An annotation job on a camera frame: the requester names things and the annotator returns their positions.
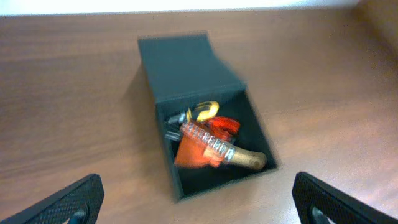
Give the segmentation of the black storage box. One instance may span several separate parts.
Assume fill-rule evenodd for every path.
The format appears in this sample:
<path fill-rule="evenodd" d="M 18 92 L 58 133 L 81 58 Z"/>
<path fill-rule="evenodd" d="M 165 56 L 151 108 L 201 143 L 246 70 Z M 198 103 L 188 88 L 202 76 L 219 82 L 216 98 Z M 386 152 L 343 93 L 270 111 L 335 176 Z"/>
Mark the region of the black storage box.
<path fill-rule="evenodd" d="M 137 43 L 142 70 L 154 97 L 157 126 L 177 200 L 279 168 L 277 155 L 245 83 L 216 56 L 206 33 L 147 36 Z M 235 143 L 243 149 L 264 153 L 267 157 L 264 168 L 254 171 L 228 165 L 199 169 L 175 166 L 178 143 L 165 138 L 169 129 L 166 121 L 204 101 L 218 102 L 219 115 L 241 123 Z"/>

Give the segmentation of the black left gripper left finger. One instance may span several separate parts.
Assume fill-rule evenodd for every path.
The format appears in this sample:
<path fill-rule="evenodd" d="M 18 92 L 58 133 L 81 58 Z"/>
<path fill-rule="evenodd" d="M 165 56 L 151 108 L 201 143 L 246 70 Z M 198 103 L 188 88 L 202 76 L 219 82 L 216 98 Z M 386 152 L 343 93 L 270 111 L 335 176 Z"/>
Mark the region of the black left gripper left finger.
<path fill-rule="evenodd" d="M 104 199 L 98 174 L 90 174 L 1 223 L 95 223 Z"/>

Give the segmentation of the orange scraper wooden handle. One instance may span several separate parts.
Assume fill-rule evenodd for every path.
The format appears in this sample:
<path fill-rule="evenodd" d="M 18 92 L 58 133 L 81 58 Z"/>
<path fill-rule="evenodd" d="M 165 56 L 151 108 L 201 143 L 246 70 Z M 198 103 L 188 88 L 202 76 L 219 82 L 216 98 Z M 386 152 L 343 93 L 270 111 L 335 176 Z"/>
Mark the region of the orange scraper wooden handle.
<path fill-rule="evenodd" d="M 213 145 L 218 148 L 185 135 L 179 145 L 174 164 L 192 169 L 205 166 L 220 167 L 224 164 L 261 170 L 267 163 L 267 157 L 262 152 L 248 151 L 219 139 Z"/>

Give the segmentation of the yellow black stubby screwdriver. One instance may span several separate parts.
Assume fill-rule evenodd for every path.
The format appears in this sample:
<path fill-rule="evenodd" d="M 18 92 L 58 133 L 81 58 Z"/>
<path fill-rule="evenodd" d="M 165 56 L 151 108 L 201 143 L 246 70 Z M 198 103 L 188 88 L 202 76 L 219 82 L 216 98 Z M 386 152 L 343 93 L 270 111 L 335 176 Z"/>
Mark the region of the yellow black stubby screwdriver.
<path fill-rule="evenodd" d="M 217 101 L 206 101 L 197 104 L 194 108 L 188 108 L 179 114 L 171 116 L 167 124 L 182 124 L 189 121 L 203 122 L 215 117 L 220 106 Z"/>

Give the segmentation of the orange socket bit rail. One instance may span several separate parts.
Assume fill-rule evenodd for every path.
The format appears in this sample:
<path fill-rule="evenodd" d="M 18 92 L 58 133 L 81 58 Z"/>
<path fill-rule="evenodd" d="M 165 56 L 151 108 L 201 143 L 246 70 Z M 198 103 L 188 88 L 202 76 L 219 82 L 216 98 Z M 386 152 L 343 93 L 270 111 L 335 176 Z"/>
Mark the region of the orange socket bit rail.
<path fill-rule="evenodd" d="M 209 144 L 215 149 L 218 148 L 218 146 L 214 146 L 213 144 L 219 138 L 215 137 L 213 132 L 205 125 L 205 123 L 190 121 L 187 123 L 183 123 L 180 127 L 180 130 L 182 132 L 182 137 L 187 135 L 205 144 Z"/>

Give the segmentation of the small red diagonal cutters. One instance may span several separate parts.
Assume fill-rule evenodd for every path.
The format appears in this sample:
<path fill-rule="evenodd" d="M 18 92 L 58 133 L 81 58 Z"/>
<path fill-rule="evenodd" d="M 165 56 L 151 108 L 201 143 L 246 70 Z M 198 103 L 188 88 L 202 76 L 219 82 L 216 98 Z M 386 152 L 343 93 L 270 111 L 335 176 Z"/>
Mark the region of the small red diagonal cutters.
<path fill-rule="evenodd" d="M 216 138 L 227 142 L 233 142 L 241 127 L 235 119 L 225 116 L 215 116 L 205 122 L 205 125 L 213 132 Z"/>

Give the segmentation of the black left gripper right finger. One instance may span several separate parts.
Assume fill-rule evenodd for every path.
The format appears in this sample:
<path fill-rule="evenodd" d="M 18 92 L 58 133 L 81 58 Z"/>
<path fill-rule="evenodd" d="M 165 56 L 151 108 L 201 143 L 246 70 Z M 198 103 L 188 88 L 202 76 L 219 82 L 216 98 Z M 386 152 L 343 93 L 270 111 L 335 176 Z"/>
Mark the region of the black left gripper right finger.
<path fill-rule="evenodd" d="M 296 174 L 292 196 L 301 223 L 397 224 L 396 218 L 306 172 Z"/>

